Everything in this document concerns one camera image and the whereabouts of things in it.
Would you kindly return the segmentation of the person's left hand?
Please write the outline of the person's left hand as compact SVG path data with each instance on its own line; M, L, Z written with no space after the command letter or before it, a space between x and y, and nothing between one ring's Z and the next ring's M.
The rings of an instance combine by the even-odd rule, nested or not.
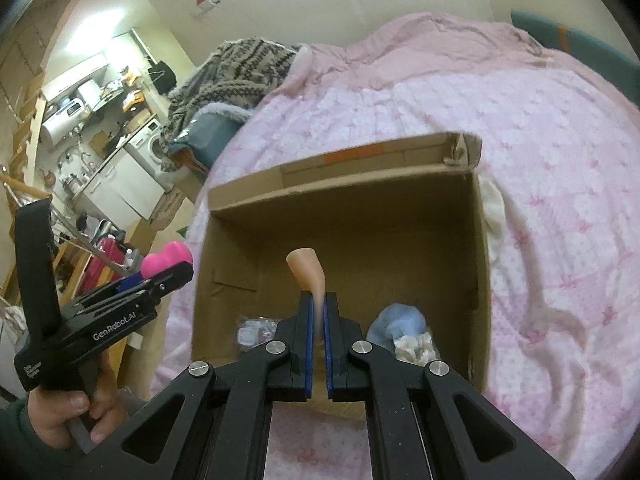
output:
M128 419L108 353L100 356L96 390L91 398L81 391L38 387L28 395L27 414L37 437L50 448L62 450L72 445L66 422L83 414L89 414L96 421L90 431L91 442L101 443Z

